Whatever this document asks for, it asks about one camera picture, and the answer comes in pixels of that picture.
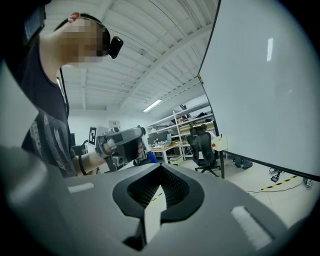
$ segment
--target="dark t-shirt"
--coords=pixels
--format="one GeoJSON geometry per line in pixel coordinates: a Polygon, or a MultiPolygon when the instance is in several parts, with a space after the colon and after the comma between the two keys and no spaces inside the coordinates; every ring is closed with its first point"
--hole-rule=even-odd
{"type": "Polygon", "coordinates": [[[42,68],[39,38],[28,56],[14,68],[13,75],[39,111],[22,148],[40,157],[46,164],[59,167],[64,177],[76,176],[65,101],[59,85],[50,81],[42,68]]]}

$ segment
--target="fluorescent light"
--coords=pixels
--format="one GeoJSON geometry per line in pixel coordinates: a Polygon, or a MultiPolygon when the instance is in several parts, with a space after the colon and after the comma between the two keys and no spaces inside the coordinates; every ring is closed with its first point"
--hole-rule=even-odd
{"type": "Polygon", "coordinates": [[[268,40],[268,54],[266,56],[267,62],[271,61],[273,47],[274,47],[274,38],[269,38],[269,40],[268,40]]]}
{"type": "Polygon", "coordinates": [[[148,106],[143,112],[147,112],[150,109],[152,109],[155,105],[159,104],[162,100],[158,99],[155,103],[151,104],[150,106],[148,106]]]}

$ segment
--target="ear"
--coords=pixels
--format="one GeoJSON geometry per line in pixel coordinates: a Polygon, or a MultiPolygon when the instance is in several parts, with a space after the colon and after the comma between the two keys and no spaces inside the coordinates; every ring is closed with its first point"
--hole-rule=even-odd
{"type": "Polygon", "coordinates": [[[80,19],[80,13],[79,12],[73,12],[71,15],[68,17],[68,22],[72,23],[76,20],[80,19]]]}

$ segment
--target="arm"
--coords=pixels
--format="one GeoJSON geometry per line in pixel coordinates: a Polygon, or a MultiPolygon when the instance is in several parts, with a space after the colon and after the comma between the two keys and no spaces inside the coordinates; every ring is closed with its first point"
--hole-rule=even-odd
{"type": "MultiPolygon", "coordinates": [[[[106,161],[102,157],[98,156],[96,152],[90,152],[82,155],[81,157],[82,165],[86,173],[89,173],[93,169],[106,163],[106,161]]],[[[83,175],[79,165],[79,157],[77,155],[72,159],[72,163],[77,175],[83,175]]]]}

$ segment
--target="ceiling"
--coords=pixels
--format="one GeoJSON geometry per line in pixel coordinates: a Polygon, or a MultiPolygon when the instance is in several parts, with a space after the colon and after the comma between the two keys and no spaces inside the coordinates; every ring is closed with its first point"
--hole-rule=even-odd
{"type": "Polygon", "coordinates": [[[116,59],[105,57],[87,69],[62,68],[70,108],[141,113],[162,99],[150,110],[160,113],[181,104],[177,96],[192,87],[203,90],[197,73],[218,1],[52,0],[45,8],[42,35],[79,12],[101,20],[111,37],[124,41],[116,59]]]}

